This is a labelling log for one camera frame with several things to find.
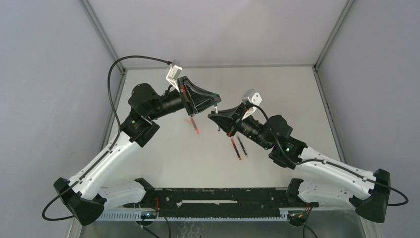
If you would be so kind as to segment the white green-tipped pen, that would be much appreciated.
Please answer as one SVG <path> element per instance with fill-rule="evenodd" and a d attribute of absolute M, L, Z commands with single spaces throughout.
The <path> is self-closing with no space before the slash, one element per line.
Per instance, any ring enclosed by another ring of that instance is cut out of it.
<path fill-rule="evenodd" d="M 218 114 L 218 104 L 217 103 L 214 104 L 214 113 L 213 114 L 214 114 L 214 116 Z M 217 131 L 220 132 L 221 128 L 220 128 L 218 123 L 216 123 L 216 127 L 217 127 Z"/>

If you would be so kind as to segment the orange pen with cap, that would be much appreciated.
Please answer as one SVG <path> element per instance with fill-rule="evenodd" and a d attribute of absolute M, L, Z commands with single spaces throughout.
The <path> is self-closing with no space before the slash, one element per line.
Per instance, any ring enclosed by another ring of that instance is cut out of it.
<path fill-rule="evenodd" d="M 197 134 L 199 134 L 198 127 L 197 127 L 197 125 L 196 125 L 196 123 L 195 123 L 195 121 L 194 121 L 194 117 L 190 117 L 190 121 L 191 121 L 191 124 L 193 125 L 193 128 L 194 128 L 195 132 L 196 132 Z"/>

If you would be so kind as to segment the red pen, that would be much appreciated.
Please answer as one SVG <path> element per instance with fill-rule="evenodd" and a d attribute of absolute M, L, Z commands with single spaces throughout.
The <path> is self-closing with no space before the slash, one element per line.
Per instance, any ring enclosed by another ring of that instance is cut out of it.
<path fill-rule="evenodd" d="M 231 137 L 231 138 L 230 138 L 230 140 L 231 140 L 232 146 L 233 146 L 233 148 L 234 148 L 234 150 L 235 150 L 235 153 L 236 153 L 236 155 L 237 155 L 237 157 L 238 157 L 239 161 L 241 161 L 241 160 L 242 160 L 242 158 L 241 158 L 241 155 L 240 155 L 240 153 L 239 153 L 239 151 L 238 151 L 238 148 L 237 148 L 237 146 L 236 146 L 236 144 L 235 144 L 234 138 L 233 138 L 233 137 Z"/>

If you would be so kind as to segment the black pen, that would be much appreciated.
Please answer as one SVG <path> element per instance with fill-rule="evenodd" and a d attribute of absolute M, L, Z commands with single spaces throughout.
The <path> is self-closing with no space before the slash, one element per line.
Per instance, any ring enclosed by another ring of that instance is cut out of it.
<path fill-rule="evenodd" d="M 241 146 L 241 148 L 243 150 L 243 153 L 244 153 L 245 157 L 248 158 L 249 155 L 248 155 L 248 153 L 246 151 L 246 148 L 245 148 L 245 146 L 244 146 L 244 144 L 243 144 L 243 142 L 242 142 L 242 140 L 241 140 L 241 138 L 239 136 L 237 136 L 237 140 L 238 140 L 238 142 L 239 142 L 239 144 L 240 144 L 240 146 Z"/>

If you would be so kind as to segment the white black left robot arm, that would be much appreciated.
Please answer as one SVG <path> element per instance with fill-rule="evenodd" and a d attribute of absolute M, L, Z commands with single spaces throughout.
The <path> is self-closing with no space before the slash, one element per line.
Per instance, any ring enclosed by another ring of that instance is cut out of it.
<path fill-rule="evenodd" d="M 107 209 L 129 203 L 152 205 L 155 194 L 139 179 L 117 187 L 102 185 L 126 159 L 151 140 L 159 129 L 156 119 L 179 110 L 194 116 L 221 102 L 217 93 L 196 86 L 186 76 L 178 78 L 177 83 L 177 90 L 163 95 L 148 83 L 135 86 L 128 100 L 131 111 L 109 145 L 70 179 L 58 178 L 54 182 L 61 201 L 81 225 L 93 223 Z"/>

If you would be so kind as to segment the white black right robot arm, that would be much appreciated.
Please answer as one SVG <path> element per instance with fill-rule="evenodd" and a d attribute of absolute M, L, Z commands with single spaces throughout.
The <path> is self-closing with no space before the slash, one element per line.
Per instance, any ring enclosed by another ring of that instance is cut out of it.
<path fill-rule="evenodd" d="M 391 175 L 384 169 L 364 170 L 336 161 L 305 142 L 292 137 L 293 128 L 281 115 L 266 116 L 261 123 L 248 115 L 249 103 L 208 115 L 232 137 L 242 134 L 265 150 L 275 164 L 324 179 L 318 183 L 305 178 L 291 179 L 286 192 L 292 206 L 335 205 L 351 208 L 356 214 L 384 223 L 391 192 Z"/>

